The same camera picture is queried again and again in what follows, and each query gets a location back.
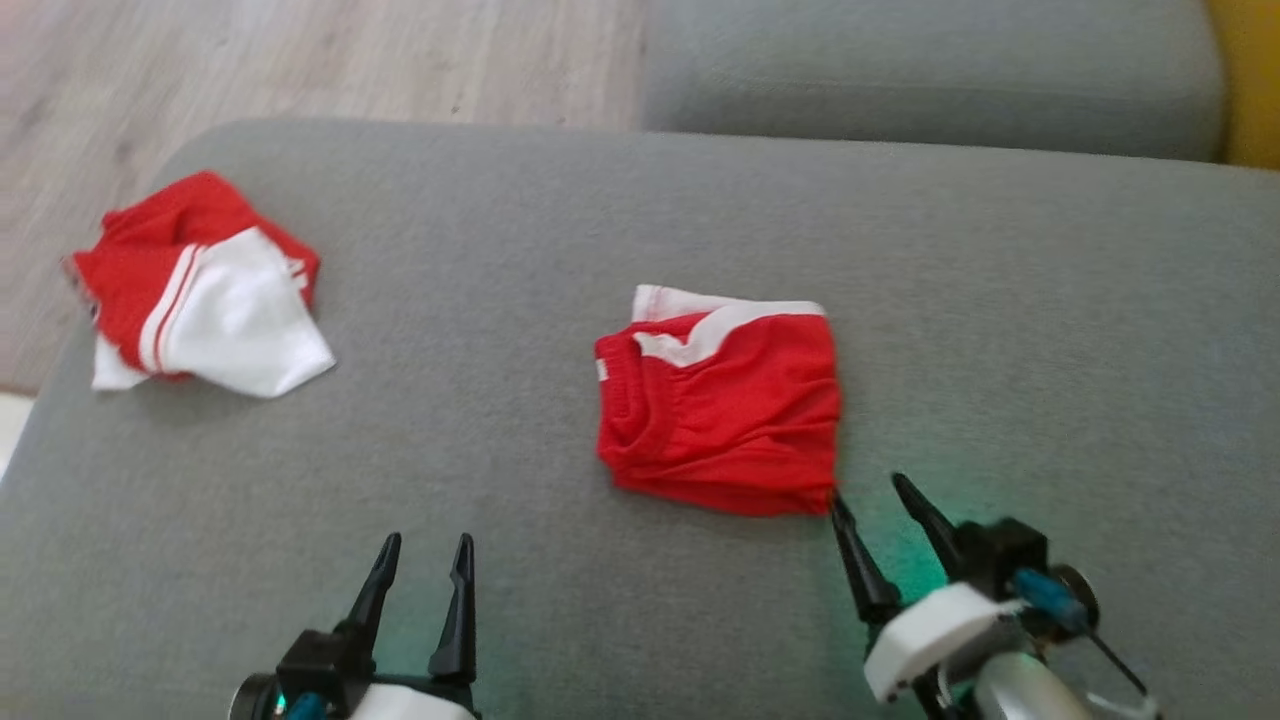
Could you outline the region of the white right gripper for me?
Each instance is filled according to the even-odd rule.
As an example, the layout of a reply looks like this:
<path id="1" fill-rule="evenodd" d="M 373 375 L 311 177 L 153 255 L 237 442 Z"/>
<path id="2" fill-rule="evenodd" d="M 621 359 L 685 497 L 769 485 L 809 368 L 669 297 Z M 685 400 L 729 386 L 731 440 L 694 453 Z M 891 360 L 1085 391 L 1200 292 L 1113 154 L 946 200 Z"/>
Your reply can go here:
<path id="1" fill-rule="evenodd" d="M 892 486 L 950 582 L 964 555 L 955 525 L 902 474 Z M 829 518 L 858 610 L 868 629 L 863 674 L 879 703 L 910 692 L 919 703 L 1030 702 L 1029 642 L 1014 609 L 968 583 L 952 583 L 905 606 L 863 542 L 856 518 L 833 495 Z"/>

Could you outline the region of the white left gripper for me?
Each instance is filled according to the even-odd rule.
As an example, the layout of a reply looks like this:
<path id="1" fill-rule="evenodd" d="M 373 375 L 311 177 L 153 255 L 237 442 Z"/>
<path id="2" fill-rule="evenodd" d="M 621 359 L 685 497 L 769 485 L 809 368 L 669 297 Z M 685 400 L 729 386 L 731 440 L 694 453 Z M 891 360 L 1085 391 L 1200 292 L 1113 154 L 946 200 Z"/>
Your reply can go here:
<path id="1" fill-rule="evenodd" d="M 401 533 L 384 539 L 346 618 L 352 637 L 376 639 L 401 546 Z M 329 702 L 328 720 L 481 720 L 471 693 L 477 678 L 477 610 L 470 533 L 460 536 L 449 579 L 451 603 L 426 675 L 380 675 L 355 639 L 305 632 L 278 665 L 288 706 L 303 693 L 315 693 Z"/>

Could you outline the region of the yellow sofa cushion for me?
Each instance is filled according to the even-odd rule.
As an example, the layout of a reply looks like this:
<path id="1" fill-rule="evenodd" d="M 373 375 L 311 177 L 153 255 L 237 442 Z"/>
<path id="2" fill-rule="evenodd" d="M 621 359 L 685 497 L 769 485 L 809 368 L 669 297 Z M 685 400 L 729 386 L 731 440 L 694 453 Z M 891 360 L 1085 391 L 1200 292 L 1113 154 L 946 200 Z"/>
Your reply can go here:
<path id="1" fill-rule="evenodd" d="M 1280 170 L 1280 0 L 1204 0 L 1228 74 L 1225 160 Z"/>

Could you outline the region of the red white sports shorts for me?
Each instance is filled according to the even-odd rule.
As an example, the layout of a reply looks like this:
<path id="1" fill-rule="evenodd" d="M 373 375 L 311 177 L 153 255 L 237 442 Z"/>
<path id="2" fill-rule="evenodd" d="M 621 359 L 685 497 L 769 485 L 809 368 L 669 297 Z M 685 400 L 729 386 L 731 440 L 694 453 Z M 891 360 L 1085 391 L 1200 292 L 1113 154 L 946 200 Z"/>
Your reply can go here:
<path id="1" fill-rule="evenodd" d="M 595 364 L 596 451 L 620 488 L 750 518 L 827 512 L 842 391 L 819 304 L 640 284 Z"/>

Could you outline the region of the small grey sofa cushion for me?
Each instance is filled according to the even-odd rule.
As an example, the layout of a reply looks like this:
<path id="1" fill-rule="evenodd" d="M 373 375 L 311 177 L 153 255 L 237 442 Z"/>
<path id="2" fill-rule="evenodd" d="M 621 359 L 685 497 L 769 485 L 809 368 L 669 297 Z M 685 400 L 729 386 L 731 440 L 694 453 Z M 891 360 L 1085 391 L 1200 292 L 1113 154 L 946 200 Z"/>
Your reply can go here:
<path id="1" fill-rule="evenodd" d="M 649 131 L 1215 161 L 1204 0 L 650 0 Z"/>

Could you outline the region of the red white Bulls jersey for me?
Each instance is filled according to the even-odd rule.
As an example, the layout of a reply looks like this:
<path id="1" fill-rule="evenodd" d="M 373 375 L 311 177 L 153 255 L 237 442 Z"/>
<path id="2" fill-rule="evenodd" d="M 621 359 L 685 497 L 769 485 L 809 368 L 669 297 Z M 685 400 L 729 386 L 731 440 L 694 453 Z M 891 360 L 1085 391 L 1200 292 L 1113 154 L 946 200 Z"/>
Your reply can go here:
<path id="1" fill-rule="evenodd" d="M 337 365 L 312 314 L 320 256 L 215 172 L 106 213 L 64 265 L 92 313 L 99 392 L 193 377 L 276 398 Z"/>

